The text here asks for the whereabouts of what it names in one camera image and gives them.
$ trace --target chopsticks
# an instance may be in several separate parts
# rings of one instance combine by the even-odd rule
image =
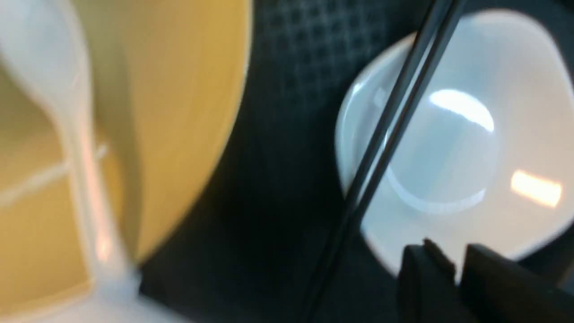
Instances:
[[[355,178],[347,193],[343,215],[331,231],[305,293],[301,322],[312,322],[323,296],[331,284],[335,273],[351,240],[360,230],[364,214],[375,194],[387,166],[404,134],[408,123],[431,81],[436,67],[463,14],[466,0],[435,0],[427,11],[413,47],[407,55],[397,82],[389,96],[385,109],[377,123],[373,136],[361,160]],[[433,35],[435,41],[430,48],[426,61],[414,83],[404,108],[401,110],[381,157],[376,163],[373,174],[365,183],[369,170],[383,143],[385,134],[397,113],[398,108],[411,84],[411,81],[423,59]]]

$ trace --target black placemat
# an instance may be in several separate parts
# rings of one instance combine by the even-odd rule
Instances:
[[[426,0],[255,1],[245,96],[222,160],[176,234],[143,267],[144,294],[204,322],[295,321],[343,198],[333,151],[358,72],[419,26]],[[470,0],[540,20],[574,71],[574,14],[551,0]],[[524,261],[556,278],[574,230]],[[395,281],[357,239],[321,322],[394,322]]]

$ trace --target white bowl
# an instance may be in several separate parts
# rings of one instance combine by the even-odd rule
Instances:
[[[346,191],[414,35],[355,80],[335,145]],[[519,259],[574,214],[574,94],[548,32],[521,14],[463,18],[367,210],[362,232],[397,275],[429,237],[455,262],[468,243]]]

